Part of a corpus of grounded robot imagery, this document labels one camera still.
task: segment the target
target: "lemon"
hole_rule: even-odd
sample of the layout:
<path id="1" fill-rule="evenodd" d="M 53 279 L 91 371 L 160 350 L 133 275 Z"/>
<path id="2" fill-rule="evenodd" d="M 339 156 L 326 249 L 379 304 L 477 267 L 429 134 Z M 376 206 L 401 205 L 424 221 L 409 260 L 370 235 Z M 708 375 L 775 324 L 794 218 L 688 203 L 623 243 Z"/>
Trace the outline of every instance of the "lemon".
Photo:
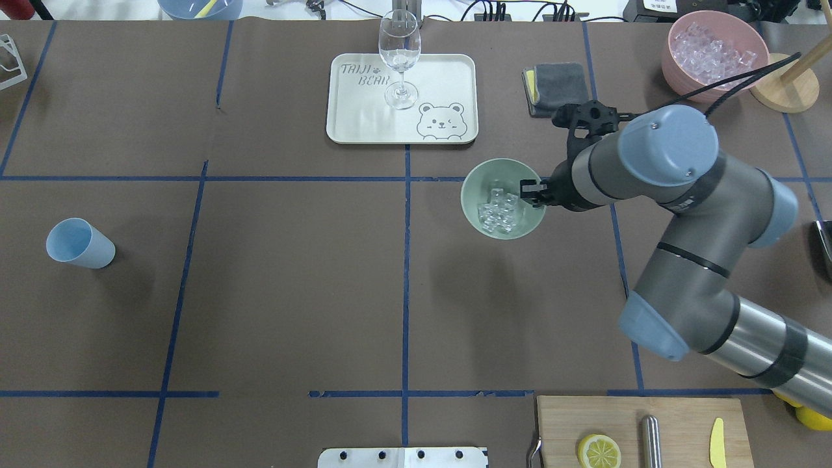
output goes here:
<path id="1" fill-rule="evenodd" d="M 800 408 L 801 406 L 803 406 L 800 403 L 798 403 L 797 401 L 792 400 L 791 398 L 788 398 L 786 396 L 782 396 L 781 394 L 779 394 L 777 392 L 774 392 L 774 393 L 775 393 L 775 396 L 777 398 L 780 398 L 782 401 L 785 401 L 786 403 L 792 405 L 795 408 Z"/>
<path id="2" fill-rule="evenodd" d="M 832 419 L 821 415 L 817 411 L 801 406 L 795 409 L 795 415 L 798 421 L 803 423 L 803 426 L 810 428 L 812 431 L 832 431 Z"/>
<path id="3" fill-rule="evenodd" d="M 577 458 L 583 468 L 618 468 L 622 464 L 622 451 L 610 437 L 590 434 L 577 445 Z"/>

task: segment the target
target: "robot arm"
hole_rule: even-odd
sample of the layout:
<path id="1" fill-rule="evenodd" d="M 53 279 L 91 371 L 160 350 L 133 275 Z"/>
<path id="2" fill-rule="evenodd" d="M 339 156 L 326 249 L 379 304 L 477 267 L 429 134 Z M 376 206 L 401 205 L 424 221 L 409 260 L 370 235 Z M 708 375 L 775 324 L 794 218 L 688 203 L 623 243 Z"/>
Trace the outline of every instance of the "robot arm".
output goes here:
<path id="1" fill-rule="evenodd" d="M 794 193 L 722 152 L 692 107 L 660 108 L 621 132 L 622 114 L 599 102 L 562 110 L 553 121 L 569 121 L 568 159 L 541 184 L 521 182 L 523 199 L 580 212 L 643 195 L 675 215 L 619 327 L 666 359 L 692 349 L 832 417 L 832 341 L 725 289 L 747 246 L 769 246 L 794 224 Z"/>

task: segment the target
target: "bowl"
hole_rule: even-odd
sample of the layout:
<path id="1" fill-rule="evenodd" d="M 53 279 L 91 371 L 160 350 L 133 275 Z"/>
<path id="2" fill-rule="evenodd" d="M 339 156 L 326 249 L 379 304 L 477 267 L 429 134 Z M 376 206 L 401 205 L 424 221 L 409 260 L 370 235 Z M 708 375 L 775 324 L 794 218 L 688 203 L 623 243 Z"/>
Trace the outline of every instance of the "bowl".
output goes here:
<path id="1" fill-rule="evenodd" d="M 683 70 L 679 62 L 671 54 L 673 38 L 678 33 L 685 31 L 692 22 L 696 22 L 701 26 L 707 26 L 714 33 L 714 36 L 719 39 L 732 41 L 734 48 L 740 53 L 751 51 L 757 54 L 754 68 L 764 67 L 769 64 L 769 48 L 765 45 L 765 41 L 763 41 L 763 38 L 760 37 L 760 34 L 754 28 L 738 17 L 711 10 L 687 13 L 673 23 L 670 32 L 667 34 L 665 46 L 661 51 L 661 72 L 664 74 L 667 84 L 673 88 L 673 91 L 679 93 L 680 96 L 706 85 L 703 82 L 697 81 Z M 754 83 L 751 83 L 742 88 L 742 91 L 736 95 L 747 92 L 753 86 Z M 726 91 L 725 89 L 713 88 L 701 92 L 694 97 L 690 97 L 690 100 L 711 103 L 719 99 Z"/>
<path id="2" fill-rule="evenodd" d="M 211 9 L 211 13 L 205 17 L 194 18 L 200 10 L 208 3 L 208 0 L 157 0 L 162 11 L 173 19 L 220 19 L 232 20 L 240 17 L 243 9 L 243 0 L 218 0 Z"/>
<path id="3" fill-rule="evenodd" d="M 540 177 L 531 167 L 505 157 L 481 162 L 472 169 L 465 177 L 462 191 L 459 194 L 463 214 L 471 226 L 486 236 L 504 241 L 517 239 L 534 231 L 534 228 L 542 221 L 546 207 L 535 208 L 522 200 L 518 204 L 518 209 L 522 210 L 522 217 L 512 232 L 506 233 L 499 230 L 488 232 L 483 229 L 483 224 L 479 221 L 478 207 L 481 203 L 488 203 L 492 188 L 502 188 L 506 192 L 517 195 L 522 179 L 534 179 L 540 182 Z"/>

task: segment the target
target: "pink bowl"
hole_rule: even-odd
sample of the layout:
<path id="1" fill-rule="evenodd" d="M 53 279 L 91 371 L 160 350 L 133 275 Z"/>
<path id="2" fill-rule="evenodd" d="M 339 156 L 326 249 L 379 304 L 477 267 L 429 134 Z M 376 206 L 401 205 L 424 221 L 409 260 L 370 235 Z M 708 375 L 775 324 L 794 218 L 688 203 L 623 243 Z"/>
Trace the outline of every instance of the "pink bowl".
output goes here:
<path id="1" fill-rule="evenodd" d="M 671 55 L 673 37 L 685 31 L 692 22 L 696 22 L 701 26 L 707 26 L 714 33 L 714 36 L 719 39 L 731 40 L 734 43 L 734 48 L 740 51 L 740 53 L 744 51 L 756 53 L 757 58 L 754 61 L 754 68 L 760 68 L 769 64 L 769 48 L 765 45 L 765 41 L 763 41 L 763 38 L 760 37 L 760 34 L 754 28 L 738 17 L 711 10 L 687 13 L 673 23 L 671 31 L 667 34 L 665 46 L 661 51 L 661 72 L 665 75 L 667 84 L 671 85 L 673 91 L 678 92 L 679 95 L 687 94 L 705 86 L 705 83 L 698 82 L 694 77 L 687 74 Z M 736 95 L 747 91 L 752 86 L 754 86 L 754 83 L 742 88 L 742 91 Z M 726 90 L 713 88 L 701 92 L 690 99 L 695 102 L 710 103 L 716 101 L 725 93 Z"/>

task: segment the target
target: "cutting board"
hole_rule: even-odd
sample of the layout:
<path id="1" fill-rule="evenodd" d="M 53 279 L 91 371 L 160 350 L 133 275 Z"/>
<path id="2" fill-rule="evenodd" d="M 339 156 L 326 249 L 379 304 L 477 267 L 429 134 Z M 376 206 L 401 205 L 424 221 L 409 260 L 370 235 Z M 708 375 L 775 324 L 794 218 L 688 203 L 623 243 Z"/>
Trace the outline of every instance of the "cutting board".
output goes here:
<path id="1" fill-rule="evenodd" d="M 740 401 L 732 398 L 642 396 L 539 396 L 537 423 L 543 465 L 580 466 L 577 444 L 588 434 L 606 434 L 622 450 L 622 468 L 639 468 L 641 418 L 659 420 L 661 461 L 677 468 L 711 468 L 709 440 L 714 419 L 725 422 L 728 468 L 754 468 Z"/>

